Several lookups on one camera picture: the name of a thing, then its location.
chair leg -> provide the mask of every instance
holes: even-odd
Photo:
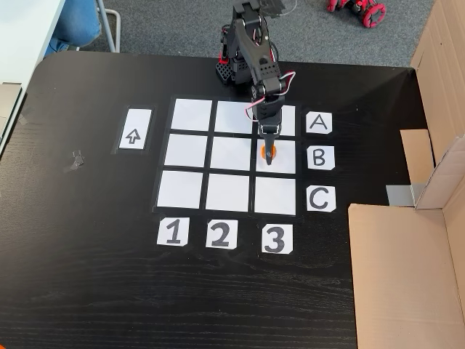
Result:
[[[102,17],[102,24],[103,28],[105,29],[105,34],[107,36],[108,40],[108,46],[110,47],[111,52],[119,52],[119,47],[118,50],[115,48],[115,43],[113,42],[113,37],[111,35],[111,30],[110,30],[110,25],[108,24],[108,17],[107,17],[107,10],[105,10],[105,6],[103,5],[103,0],[97,0],[98,7],[99,7],[99,12],[100,12],[100,17]],[[109,12],[112,15],[116,16],[116,43],[119,44],[119,36],[121,36],[121,16],[119,14],[117,15],[117,12],[114,11],[115,13]]]
[[[121,16],[119,15],[119,12],[115,11],[114,9],[105,9],[105,12],[116,17],[115,48],[117,53],[119,53],[121,43]]]

number 2 card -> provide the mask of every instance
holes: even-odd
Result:
[[[211,220],[206,231],[206,246],[235,249],[238,245],[237,220]]]

black robotic arm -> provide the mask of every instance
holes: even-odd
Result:
[[[252,104],[246,113],[251,108],[259,123],[265,158],[270,165],[275,155],[274,142],[281,131],[284,95],[288,91],[285,77],[292,79],[295,73],[281,76],[258,0],[242,0],[234,5],[231,25],[222,30],[222,45],[217,73],[223,82],[253,81]]]

cardboard box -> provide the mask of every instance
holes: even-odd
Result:
[[[465,348],[464,0],[436,0],[411,64],[428,123],[401,131],[415,207],[349,208],[359,349]]]

gray carpet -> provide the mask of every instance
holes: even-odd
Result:
[[[268,19],[280,60],[408,66],[434,0],[379,0],[384,21],[364,28],[349,9],[326,11],[326,0],[280,0]],[[105,0],[121,14],[121,51],[217,57],[219,32],[232,18],[232,0]],[[260,0],[273,12],[278,0]],[[102,35],[83,48],[108,51]]]

